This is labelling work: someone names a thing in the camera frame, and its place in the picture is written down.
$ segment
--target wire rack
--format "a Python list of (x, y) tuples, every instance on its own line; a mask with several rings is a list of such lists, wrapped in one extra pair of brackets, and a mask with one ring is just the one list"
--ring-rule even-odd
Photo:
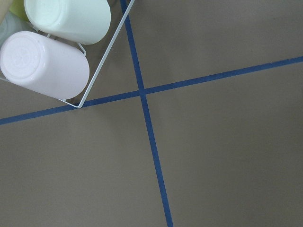
[[(71, 103), (71, 102), (68, 102), (68, 101), (65, 100), (65, 99), (59, 99), (60, 101), (66, 103), (66, 104), (68, 104), (68, 105), (71, 105), (71, 106), (73, 106), (73, 107), (76, 107), (76, 108), (81, 108), (81, 107), (83, 107), (83, 104), (84, 104), (86, 98), (88, 97), (89, 92), (90, 92), (91, 88), (93, 87), (93, 85), (94, 85), (94, 83), (95, 83), (95, 80), (96, 80), (96, 78), (98, 77), (98, 75), (99, 75), (99, 73), (100, 73), (100, 71), (101, 71), (101, 69), (102, 69), (102, 66), (103, 66), (103, 64), (104, 64), (104, 62), (105, 62), (105, 60), (106, 60), (106, 58), (107, 58), (107, 56), (108, 56), (110, 50), (111, 50), (112, 47), (113, 47), (113, 45), (114, 45), (114, 43), (115, 43), (115, 41), (116, 41), (116, 38), (117, 38), (117, 36), (118, 36), (118, 34), (119, 34), (119, 32), (120, 32), (122, 26), (123, 26), (123, 24), (124, 24), (124, 22), (125, 22), (125, 20), (126, 20), (126, 18), (127, 18), (127, 16), (128, 16), (128, 14), (129, 14), (129, 12), (130, 12), (130, 10), (131, 10), (131, 8), (132, 8), (134, 2), (135, 2), (135, 0), (131, 0), (130, 3), (128, 4), (127, 9), (126, 9), (125, 13), (123, 14), (123, 16), (122, 16), (122, 18), (121, 18), (121, 20), (120, 20), (120, 22), (119, 22), (119, 24), (118, 24), (118, 27), (117, 27), (117, 29), (115, 30), (115, 33), (113, 34), (113, 37), (111, 38), (111, 40), (110, 40), (110, 42), (109, 42), (109, 44), (108, 44), (108, 46), (107, 46), (107, 48), (106, 48), (106, 50), (105, 50), (105, 52), (104, 52), (102, 58), (101, 58), (101, 60), (100, 60), (100, 63), (99, 63), (99, 65), (98, 65), (97, 69), (95, 70), (95, 72), (94, 72), (94, 74), (93, 74), (93, 76), (92, 76), (92, 78), (91, 78), (91, 80), (90, 80), (90, 82), (89, 82), (87, 88), (85, 89), (84, 94), (83, 94), (83, 96), (82, 96), (80, 102), (79, 102), (78, 104), (73, 104), (73, 103)], [(85, 49), (83, 48), (83, 46), (82, 46), (80, 43), (78, 43), (78, 46), (79, 46), (80, 49), (82, 50), (83, 54), (86, 55), (86, 51), (85, 51)], [(6, 82), (10, 82), (8, 79), (6, 79), (5, 77), (2, 77), (2, 76), (0, 76), (0, 80), (6, 81)]]

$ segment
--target white cup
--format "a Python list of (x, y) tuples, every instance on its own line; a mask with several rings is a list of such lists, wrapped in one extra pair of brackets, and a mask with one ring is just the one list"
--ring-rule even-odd
[(24, 7), (39, 30), (81, 44), (99, 42), (111, 20), (107, 0), (25, 0)]
[(17, 32), (4, 42), (0, 67), (10, 82), (58, 99), (77, 96), (89, 79), (80, 50), (33, 32)]
[(12, 34), (20, 31), (34, 31), (27, 22), (15, 16), (11, 12), (5, 15), (0, 25), (0, 47)]

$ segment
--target blue tape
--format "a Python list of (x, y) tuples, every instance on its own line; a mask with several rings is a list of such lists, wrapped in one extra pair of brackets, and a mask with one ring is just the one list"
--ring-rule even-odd
[(179, 87), (185, 87), (185, 86), (190, 86), (190, 85), (194, 85), (194, 84), (205, 83), (205, 82), (212, 81), (212, 80), (223, 79), (223, 78), (238, 76), (238, 75), (242, 75), (242, 74), (262, 71), (262, 70), (268, 70), (268, 69), (277, 68), (277, 67), (281, 67), (281, 66), (285, 66), (285, 65), (294, 64), (294, 63), (300, 63), (300, 62), (303, 62), (303, 57), (291, 58), (291, 59), (286, 59), (286, 60), (282, 60), (282, 61), (276, 61), (273, 63), (251, 66), (251, 67), (247, 67), (247, 68), (243, 68), (243, 69), (239, 69), (239, 70), (222, 72), (222, 73), (217, 73), (217, 74), (213, 74), (213, 75), (209, 75), (209, 76), (205, 76), (205, 77), (198, 77), (198, 78), (188, 79), (188, 80), (175, 82), (175, 83), (171, 83), (171, 84), (146, 88), (145, 93), (151, 94), (151, 93), (171, 90), (171, 89), (175, 89), (175, 88), (179, 88)]
[[(122, 11), (123, 11), (123, 13), (125, 13), (126, 8), (127, 8), (126, 1), (120, 0), (120, 2), (121, 2)], [(132, 54), (132, 59), (133, 59), (133, 64), (134, 64), (134, 71), (136, 74), (138, 88), (139, 88), (139, 92), (140, 92), (140, 98), (141, 98), (141, 103), (142, 103), (142, 108), (143, 108), (143, 113), (144, 113), (144, 118), (145, 118), (145, 124), (146, 124), (146, 129), (148, 132), (148, 138), (150, 141), (153, 162), (154, 162), (155, 169), (156, 169), (156, 175), (157, 175), (158, 185), (159, 185), (159, 189), (160, 189), (162, 204), (163, 204), (163, 208), (164, 208), (166, 223), (167, 223), (168, 227), (173, 227), (174, 225), (173, 225), (172, 217), (171, 217), (171, 213), (170, 213), (169, 201), (167, 198), (165, 183), (164, 183), (164, 179), (163, 179), (156, 139), (155, 139), (154, 131), (152, 128), (151, 115), (150, 115), (150, 111), (148, 108), (148, 103), (147, 103), (146, 94), (145, 94), (145, 90), (144, 90), (143, 78), (142, 78), (142, 74), (141, 74), (139, 59), (138, 59), (137, 50), (136, 50), (136, 46), (135, 46), (135, 42), (134, 42), (134, 35), (133, 35), (129, 17), (127, 17), (127, 19), (125, 20), (125, 28), (126, 28), (126, 32), (127, 32), (129, 46), (131, 49), (131, 54)]]
[[(131, 97), (136, 97), (136, 96), (139, 96), (139, 91), (132, 91), (132, 92), (127, 92), (127, 93), (123, 93), (123, 94), (119, 94), (119, 95), (108, 96), (108, 97), (104, 97), (104, 98), (98, 98), (98, 99), (86, 101), (84, 103), (83, 107), (114, 102), (114, 101), (127, 99), (127, 98), (131, 98)], [(75, 110), (75, 109), (77, 109), (77, 108), (75, 108), (71, 105), (64, 105), (64, 106), (55, 107), (55, 108), (51, 108), (51, 109), (47, 109), (47, 110), (41, 110), (41, 111), (32, 112), (32, 113), (28, 113), (28, 114), (26, 113), (26, 114), (22, 114), (22, 115), (18, 115), (18, 116), (2, 118), (2, 119), (0, 119), (0, 125), (24, 121), (24, 120), (28, 120), (28, 119), (32, 119), (32, 118), (36, 118), (36, 117), (43, 117), (43, 116), (47, 116), (47, 115), (51, 115), (51, 114), (62, 113), (65, 111)]]

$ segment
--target gray floor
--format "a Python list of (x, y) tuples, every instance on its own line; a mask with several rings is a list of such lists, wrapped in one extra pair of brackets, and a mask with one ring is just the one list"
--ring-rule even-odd
[[(121, 17), (110, 2), (104, 43)], [(300, 0), (137, 0), (144, 85), (303, 56), (302, 9)], [(92, 69), (104, 43), (86, 47)], [(136, 90), (123, 28), (88, 100)], [(0, 121), (63, 106), (4, 82), (0, 96)], [(303, 63), (147, 101), (175, 227), (302, 225)], [(167, 226), (140, 97), (3, 124), (0, 135), (0, 226)]]

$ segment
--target light green cup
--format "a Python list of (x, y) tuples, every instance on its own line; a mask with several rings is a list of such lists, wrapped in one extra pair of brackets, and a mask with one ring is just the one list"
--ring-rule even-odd
[(9, 10), (19, 18), (29, 21), (24, 9), (24, 0), (14, 0)]

